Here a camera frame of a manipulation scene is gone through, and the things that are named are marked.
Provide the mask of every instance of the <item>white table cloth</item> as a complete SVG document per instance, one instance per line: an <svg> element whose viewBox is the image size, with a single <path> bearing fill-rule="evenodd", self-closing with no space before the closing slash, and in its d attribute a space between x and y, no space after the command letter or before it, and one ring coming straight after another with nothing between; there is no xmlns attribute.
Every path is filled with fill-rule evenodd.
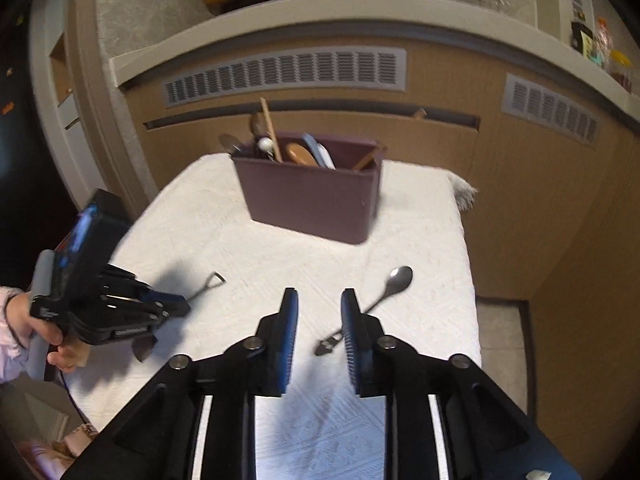
<svg viewBox="0 0 640 480"><path fill-rule="evenodd" d="M253 222L231 160L204 156L162 190L112 263L157 290L185 296L212 270L227 283L195 300L184 320L167 322L143 364L129 342L93 348L86 368L67 378L74 400L101 430L169 357L222 353L253 335L259 319L278 310L284 288L293 286L300 316L289 389L279 399L256 399L258 478L381 479L383 399L353 395L344 345L322 357L313 350L340 326L343 289L353 287L365 308L389 272L408 265L410 288L375 311L385 332L423 354L462 352L480 364L474 287L456 206L465 186L449 171L385 161L378 219L368 241L352 246Z"/></svg>

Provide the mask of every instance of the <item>pink sleeve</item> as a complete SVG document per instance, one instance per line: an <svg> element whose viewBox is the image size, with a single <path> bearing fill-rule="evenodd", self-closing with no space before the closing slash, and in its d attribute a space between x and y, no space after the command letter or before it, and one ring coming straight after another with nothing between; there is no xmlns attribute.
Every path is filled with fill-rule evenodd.
<svg viewBox="0 0 640 480"><path fill-rule="evenodd" d="M19 288L0 286L0 383L12 381L20 375L29 357L29 351L14 339L4 316L7 301L21 293Z"/></svg>

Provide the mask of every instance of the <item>jar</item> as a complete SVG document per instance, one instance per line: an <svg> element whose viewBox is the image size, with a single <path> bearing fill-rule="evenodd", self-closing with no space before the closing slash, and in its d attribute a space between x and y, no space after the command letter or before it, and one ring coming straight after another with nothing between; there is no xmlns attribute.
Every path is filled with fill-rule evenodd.
<svg viewBox="0 0 640 480"><path fill-rule="evenodd" d="M619 50L612 50L610 54L609 74L620 83L627 92L631 92L632 72L633 65L631 61L629 61L629 58Z"/></svg>

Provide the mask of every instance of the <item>screen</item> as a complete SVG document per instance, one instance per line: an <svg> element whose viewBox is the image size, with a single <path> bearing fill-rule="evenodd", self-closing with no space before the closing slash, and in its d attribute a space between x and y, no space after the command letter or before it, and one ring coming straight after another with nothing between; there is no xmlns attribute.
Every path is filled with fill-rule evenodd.
<svg viewBox="0 0 640 480"><path fill-rule="evenodd" d="M91 227L97 213L97 205L91 204L87 206L87 208L78 215L76 225L65 238L61 247L58 248L60 251L58 267L62 271L62 289L64 289L64 286L66 285L66 280L73 269L76 254L78 254L78 251L82 247L82 244L86 239L86 234L89 232L89 227Z"/></svg>

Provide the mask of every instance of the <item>human hand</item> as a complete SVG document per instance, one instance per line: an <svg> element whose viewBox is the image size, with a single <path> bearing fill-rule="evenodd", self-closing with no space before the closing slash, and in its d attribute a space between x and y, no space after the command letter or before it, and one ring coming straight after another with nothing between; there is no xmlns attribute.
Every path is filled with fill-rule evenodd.
<svg viewBox="0 0 640 480"><path fill-rule="evenodd" d="M6 321L14 331L20 344L29 347L31 334L35 331L47 343L58 346L57 351L47 356L47 361L60 368L63 372L72 372L76 369L75 353L62 344L63 337L59 327L52 322L31 317L31 295L28 292L18 294L9 300L6 306Z"/></svg>

